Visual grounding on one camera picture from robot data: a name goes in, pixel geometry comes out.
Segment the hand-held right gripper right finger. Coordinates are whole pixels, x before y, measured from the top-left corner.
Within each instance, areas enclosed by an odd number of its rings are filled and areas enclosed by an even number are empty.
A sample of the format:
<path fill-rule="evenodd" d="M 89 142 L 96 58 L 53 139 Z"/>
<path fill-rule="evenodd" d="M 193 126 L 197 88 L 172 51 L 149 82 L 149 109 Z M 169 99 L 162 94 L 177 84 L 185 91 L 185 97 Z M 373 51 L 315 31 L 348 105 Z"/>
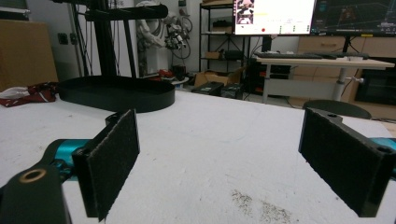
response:
<path fill-rule="evenodd" d="M 396 150 L 331 112 L 307 108 L 299 152 L 358 217 L 375 217 L 396 169 Z"/>

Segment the wooden top desk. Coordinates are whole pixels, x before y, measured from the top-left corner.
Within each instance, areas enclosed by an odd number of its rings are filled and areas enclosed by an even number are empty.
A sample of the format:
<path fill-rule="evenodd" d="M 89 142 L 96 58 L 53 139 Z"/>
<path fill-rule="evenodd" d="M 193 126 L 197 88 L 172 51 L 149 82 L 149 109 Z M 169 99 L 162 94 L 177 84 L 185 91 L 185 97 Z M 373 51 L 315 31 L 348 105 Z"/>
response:
<path fill-rule="evenodd" d="M 350 61 L 349 59 L 258 58 L 257 61 L 266 66 L 262 94 L 264 104 L 267 103 L 269 95 L 340 101 L 348 75 L 363 69 L 385 70 L 394 66 L 394 63 L 371 59 Z M 275 65 L 295 67 L 296 75 L 305 72 L 305 78 L 271 78 L 271 68 Z"/>

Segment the open cardboard box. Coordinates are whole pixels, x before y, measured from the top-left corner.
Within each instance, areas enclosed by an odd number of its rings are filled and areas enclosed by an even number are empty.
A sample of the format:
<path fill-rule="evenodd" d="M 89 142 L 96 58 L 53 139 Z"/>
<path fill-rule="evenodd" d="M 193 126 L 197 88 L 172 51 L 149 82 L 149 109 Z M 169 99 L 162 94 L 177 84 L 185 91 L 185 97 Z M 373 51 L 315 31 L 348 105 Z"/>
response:
<path fill-rule="evenodd" d="M 219 82 L 224 85 L 239 83 L 246 67 L 240 67 L 232 72 L 204 71 L 195 75 L 194 86 L 199 87 L 207 82 Z"/>

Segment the bright computer monitor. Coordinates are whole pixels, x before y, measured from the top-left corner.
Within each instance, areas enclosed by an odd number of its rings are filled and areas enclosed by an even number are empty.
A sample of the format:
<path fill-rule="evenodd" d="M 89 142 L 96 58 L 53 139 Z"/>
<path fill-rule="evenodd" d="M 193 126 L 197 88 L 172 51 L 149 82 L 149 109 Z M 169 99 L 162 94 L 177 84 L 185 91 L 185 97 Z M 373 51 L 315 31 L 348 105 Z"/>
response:
<path fill-rule="evenodd" d="M 233 0 L 236 35 L 309 35 L 316 0 Z"/>

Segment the brown cardboard panel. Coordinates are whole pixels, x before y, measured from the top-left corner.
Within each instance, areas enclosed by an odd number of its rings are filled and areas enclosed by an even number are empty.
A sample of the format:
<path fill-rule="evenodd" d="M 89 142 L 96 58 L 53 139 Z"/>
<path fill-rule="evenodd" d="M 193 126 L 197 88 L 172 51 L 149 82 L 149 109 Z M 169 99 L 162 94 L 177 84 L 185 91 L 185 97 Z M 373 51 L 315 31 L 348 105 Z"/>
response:
<path fill-rule="evenodd" d="M 0 20 L 0 91 L 57 80 L 47 24 Z"/>

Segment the black oval tray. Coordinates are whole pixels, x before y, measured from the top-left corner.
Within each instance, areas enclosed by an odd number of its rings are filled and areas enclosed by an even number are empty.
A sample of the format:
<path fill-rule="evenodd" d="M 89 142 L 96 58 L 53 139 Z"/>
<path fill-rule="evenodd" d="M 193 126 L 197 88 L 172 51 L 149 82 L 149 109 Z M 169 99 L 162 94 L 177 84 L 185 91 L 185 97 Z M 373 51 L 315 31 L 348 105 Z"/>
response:
<path fill-rule="evenodd" d="M 113 112 L 137 113 L 164 109 L 175 102 L 175 86 L 132 77 L 91 76 L 62 81 L 57 90 L 63 101 Z"/>

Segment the red and white cloth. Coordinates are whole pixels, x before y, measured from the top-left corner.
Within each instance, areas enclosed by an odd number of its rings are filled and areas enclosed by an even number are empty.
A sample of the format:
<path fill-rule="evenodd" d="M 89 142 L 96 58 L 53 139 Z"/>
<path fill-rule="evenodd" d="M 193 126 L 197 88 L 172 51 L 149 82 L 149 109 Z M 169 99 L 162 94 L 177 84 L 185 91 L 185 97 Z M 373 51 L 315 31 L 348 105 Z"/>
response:
<path fill-rule="evenodd" d="M 0 105 L 13 107 L 30 103 L 56 101 L 57 82 L 44 82 L 27 87 L 12 87 L 0 92 Z"/>

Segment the black metal stand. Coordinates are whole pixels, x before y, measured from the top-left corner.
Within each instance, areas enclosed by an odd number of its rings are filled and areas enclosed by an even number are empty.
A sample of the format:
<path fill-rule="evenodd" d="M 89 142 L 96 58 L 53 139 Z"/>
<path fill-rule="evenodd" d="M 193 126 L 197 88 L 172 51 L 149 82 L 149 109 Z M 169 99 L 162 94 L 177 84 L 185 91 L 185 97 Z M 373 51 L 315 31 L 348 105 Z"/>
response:
<path fill-rule="evenodd" d="M 78 27 L 77 6 L 87 8 L 83 13 L 86 21 L 92 21 L 95 29 L 95 37 L 98 48 L 100 68 L 103 76 L 115 76 L 117 74 L 116 55 L 114 51 L 111 22 L 122 21 L 126 36 L 127 51 L 132 78 L 136 78 L 134 53 L 130 30 L 130 20 L 163 19 L 168 15 L 168 8 L 163 4 L 142 7 L 118 7 L 110 8 L 109 0 L 51 0 L 54 3 L 67 3 L 72 6 L 75 27 Z"/>

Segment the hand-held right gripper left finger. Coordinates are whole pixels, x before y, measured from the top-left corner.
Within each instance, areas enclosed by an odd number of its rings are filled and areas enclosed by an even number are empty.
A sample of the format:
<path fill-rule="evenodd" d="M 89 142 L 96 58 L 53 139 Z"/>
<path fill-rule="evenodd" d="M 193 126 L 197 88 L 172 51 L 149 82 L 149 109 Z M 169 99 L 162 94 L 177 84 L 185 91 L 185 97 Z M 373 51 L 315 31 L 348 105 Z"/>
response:
<path fill-rule="evenodd" d="M 106 118 L 106 127 L 72 153 L 86 215 L 106 219 L 140 152 L 135 110 Z"/>

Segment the dark computer monitor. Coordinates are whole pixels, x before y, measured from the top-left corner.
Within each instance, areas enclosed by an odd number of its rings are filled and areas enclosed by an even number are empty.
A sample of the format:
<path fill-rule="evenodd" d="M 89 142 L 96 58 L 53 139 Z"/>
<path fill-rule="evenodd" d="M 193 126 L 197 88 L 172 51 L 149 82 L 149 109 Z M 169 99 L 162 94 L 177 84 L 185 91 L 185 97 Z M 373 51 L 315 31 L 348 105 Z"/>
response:
<path fill-rule="evenodd" d="M 312 35 L 396 36 L 396 0 L 317 0 Z"/>

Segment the black metal shelf rack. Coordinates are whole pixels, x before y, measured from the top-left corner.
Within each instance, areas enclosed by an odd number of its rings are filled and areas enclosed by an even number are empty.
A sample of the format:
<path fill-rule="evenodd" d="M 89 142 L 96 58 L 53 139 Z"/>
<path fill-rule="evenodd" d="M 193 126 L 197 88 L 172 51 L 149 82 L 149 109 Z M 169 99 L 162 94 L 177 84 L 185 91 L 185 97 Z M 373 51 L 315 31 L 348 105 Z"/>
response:
<path fill-rule="evenodd" d="M 233 1 L 203 1 L 199 9 L 199 70 L 229 72 L 244 66 L 250 40 L 234 33 Z"/>

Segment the white humanoid robot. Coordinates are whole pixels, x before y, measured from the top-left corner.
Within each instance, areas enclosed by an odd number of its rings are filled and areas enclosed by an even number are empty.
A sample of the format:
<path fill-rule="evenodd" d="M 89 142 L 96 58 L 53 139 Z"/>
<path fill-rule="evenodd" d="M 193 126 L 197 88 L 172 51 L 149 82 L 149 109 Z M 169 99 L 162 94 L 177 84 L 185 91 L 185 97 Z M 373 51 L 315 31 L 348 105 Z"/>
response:
<path fill-rule="evenodd" d="M 178 13 L 168 11 L 161 19 L 136 22 L 138 73 L 156 75 L 172 67 L 175 58 L 184 62 L 191 55 L 192 22 L 184 0 L 178 1 Z"/>

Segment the black keyboard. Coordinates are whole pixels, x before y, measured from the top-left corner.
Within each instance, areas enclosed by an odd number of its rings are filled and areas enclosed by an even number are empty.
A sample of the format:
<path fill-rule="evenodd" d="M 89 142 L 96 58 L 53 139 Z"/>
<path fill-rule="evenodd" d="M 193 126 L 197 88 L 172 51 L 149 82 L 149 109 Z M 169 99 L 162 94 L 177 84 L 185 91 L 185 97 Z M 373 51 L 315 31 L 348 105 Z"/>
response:
<path fill-rule="evenodd" d="M 267 59 L 322 59 L 321 56 L 315 54 L 288 54 L 288 53 L 268 53 L 268 52 L 254 52 L 259 58 Z"/>

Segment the black equipment case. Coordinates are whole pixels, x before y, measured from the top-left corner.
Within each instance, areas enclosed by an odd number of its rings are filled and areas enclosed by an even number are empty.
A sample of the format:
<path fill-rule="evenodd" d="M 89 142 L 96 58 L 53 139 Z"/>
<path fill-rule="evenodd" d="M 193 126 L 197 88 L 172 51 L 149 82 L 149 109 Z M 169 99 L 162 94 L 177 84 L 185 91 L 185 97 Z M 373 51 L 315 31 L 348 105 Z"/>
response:
<path fill-rule="evenodd" d="M 224 84 L 221 82 L 210 81 L 206 82 L 206 84 L 194 88 L 192 92 L 204 95 L 220 96 L 221 89 L 223 87 Z"/>

